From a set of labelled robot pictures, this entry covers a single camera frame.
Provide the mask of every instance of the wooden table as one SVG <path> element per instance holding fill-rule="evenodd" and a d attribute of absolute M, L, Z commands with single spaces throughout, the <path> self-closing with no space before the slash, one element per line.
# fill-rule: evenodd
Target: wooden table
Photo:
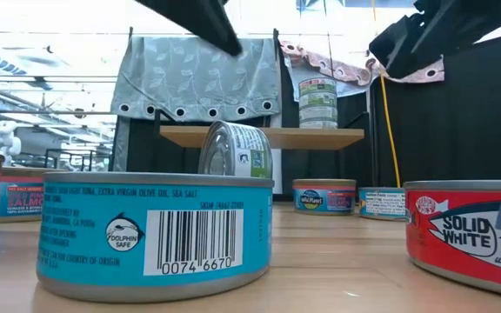
<path fill-rule="evenodd" d="M 160 134 L 184 148 L 200 148 L 208 133 L 205 126 L 162 126 Z M 364 130 L 313 130 L 261 128 L 272 149 L 340 150 L 364 138 Z"/>
<path fill-rule="evenodd" d="M 407 257 L 404 224 L 274 209 L 270 271 L 216 296 L 158 304 L 83 303 L 37 286 L 39 223 L 0 224 L 0 313 L 501 313 L 501 296 L 425 272 Z"/>

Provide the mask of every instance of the barcode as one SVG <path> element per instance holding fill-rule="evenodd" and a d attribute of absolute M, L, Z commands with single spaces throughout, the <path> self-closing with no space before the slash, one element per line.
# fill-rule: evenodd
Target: barcode
<path fill-rule="evenodd" d="M 150 210 L 144 274 L 191 274 L 243 263 L 243 210 Z"/>

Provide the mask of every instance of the white toy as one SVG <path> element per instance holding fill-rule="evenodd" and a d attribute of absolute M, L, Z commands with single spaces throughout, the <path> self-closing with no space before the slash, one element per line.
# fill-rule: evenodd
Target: white toy
<path fill-rule="evenodd" d="M 11 166 L 12 156 L 21 153 L 21 140 L 15 137 L 17 123 L 13 121 L 0 121 L 0 154 L 5 157 L 3 166 Z"/>

